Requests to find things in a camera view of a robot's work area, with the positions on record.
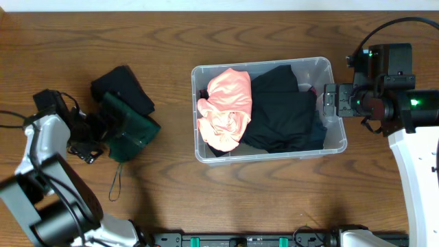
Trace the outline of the dark green taped garment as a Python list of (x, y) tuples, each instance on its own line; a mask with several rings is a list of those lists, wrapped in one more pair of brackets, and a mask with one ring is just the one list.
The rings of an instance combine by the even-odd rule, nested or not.
[(161, 127), (151, 119), (138, 114), (111, 93), (104, 95), (101, 110), (113, 120), (113, 125), (104, 137), (104, 143), (109, 148), (108, 156), (118, 163), (108, 193), (108, 199), (114, 202), (119, 196), (113, 196), (112, 191), (116, 183), (121, 184), (123, 165), (140, 153), (156, 137)]

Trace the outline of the black garment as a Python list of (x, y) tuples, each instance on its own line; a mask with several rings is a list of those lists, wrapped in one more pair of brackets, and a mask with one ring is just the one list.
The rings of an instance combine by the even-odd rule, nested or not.
[[(289, 65), (251, 79), (251, 88), (252, 120), (239, 145), (245, 143), (269, 153), (308, 150), (317, 95), (299, 89)], [(208, 146), (217, 156), (225, 153)]]
[(101, 102), (106, 93), (114, 95), (140, 115), (146, 116), (155, 111), (154, 102), (142, 89), (128, 65), (115, 67), (91, 82), (91, 95), (95, 101)]

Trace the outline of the dark navy garment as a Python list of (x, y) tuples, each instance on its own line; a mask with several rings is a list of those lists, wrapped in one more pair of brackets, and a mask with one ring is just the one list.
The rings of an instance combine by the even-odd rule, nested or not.
[(306, 145), (308, 150), (322, 150), (324, 148), (324, 140), (327, 134), (327, 128), (320, 120), (320, 113), (315, 111), (313, 116), (313, 123), (311, 125), (311, 132), (309, 135), (309, 142)]

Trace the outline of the pink satin garment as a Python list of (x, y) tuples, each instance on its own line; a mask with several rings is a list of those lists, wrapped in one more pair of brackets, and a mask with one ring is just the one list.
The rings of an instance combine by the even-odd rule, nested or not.
[(228, 68), (209, 82), (206, 92), (208, 97), (197, 101), (202, 139), (215, 150), (234, 150), (252, 120), (250, 76)]

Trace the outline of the red navy plaid shirt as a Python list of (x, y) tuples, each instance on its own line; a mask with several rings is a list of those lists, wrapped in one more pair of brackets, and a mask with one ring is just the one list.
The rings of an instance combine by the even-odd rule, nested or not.
[[(311, 91), (311, 92), (313, 92), (316, 95), (316, 89), (313, 86), (309, 87), (308, 91)], [(206, 89), (200, 90), (200, 97), (202, 99), (208, 99), (209, 98), (209, 94), (208, 94)]]

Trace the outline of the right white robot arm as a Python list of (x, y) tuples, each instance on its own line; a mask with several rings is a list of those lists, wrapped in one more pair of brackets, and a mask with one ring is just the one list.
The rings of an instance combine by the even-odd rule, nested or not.
[(388, 138), (398, 165), (410, 246), (438, 245), (438, 91), (417, 90), (414, 75), (378, 75), (363, 84), (327, 84), (326, 116), (361, 117)]

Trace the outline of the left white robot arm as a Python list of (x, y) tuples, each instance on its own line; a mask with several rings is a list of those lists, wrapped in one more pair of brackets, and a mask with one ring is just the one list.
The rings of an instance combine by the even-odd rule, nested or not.
[(26, 117), (23, 160), (1, 199), (34, 246), (153, 246), (131, 220), (105, 214), (66, 162), (70, 129), (54, 107)]

